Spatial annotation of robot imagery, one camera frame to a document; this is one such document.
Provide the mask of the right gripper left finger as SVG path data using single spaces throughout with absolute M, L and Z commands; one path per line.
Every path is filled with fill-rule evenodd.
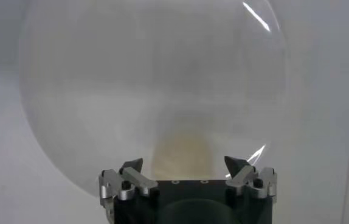
M 132 200 L 136 195 L 156 198 L 159 184 L 141 174 L 142 165 L 143 159 L 139 158 L 125 162 L 118 171 L 103 170 L 98 176 L 100 205 L 106 207 L 115 198 Z

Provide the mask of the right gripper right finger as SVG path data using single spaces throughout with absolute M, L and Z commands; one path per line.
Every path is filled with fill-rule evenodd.
M 277 201 L 277 173 L 271 167 L 258 171 L 245 159 L 225 156 L 224 162 L 230 174 L 226 186 L 232 188 L 236 196 L 247 192 L 254 199 L 271 199 Z

